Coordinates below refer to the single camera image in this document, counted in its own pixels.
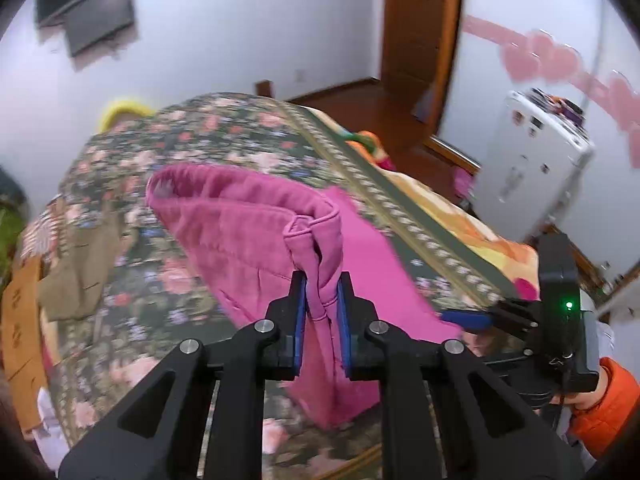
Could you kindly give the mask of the right hand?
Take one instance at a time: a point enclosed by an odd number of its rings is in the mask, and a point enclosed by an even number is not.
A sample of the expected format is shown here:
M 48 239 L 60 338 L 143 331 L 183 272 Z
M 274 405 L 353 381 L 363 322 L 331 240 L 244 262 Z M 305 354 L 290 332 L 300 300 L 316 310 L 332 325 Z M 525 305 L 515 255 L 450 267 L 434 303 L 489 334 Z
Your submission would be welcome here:
M 591 392 L 578 393 L 558 393 L 552 396 L 550 401 L 553 405 L 568 405 L 573 410 L 589 410 L 594 401 Z

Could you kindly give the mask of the orange sleeve forearm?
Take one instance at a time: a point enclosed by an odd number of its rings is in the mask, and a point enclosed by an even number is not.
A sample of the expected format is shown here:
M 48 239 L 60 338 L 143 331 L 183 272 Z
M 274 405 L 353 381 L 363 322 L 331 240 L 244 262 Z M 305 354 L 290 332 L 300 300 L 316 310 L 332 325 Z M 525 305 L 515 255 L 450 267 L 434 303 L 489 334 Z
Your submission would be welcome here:
M 600 460 L 638 402 L 636 378 L 613 359 L 601 358 L 597 389 L 578 394 L 570 401 L 570 433 L 593 458 Z

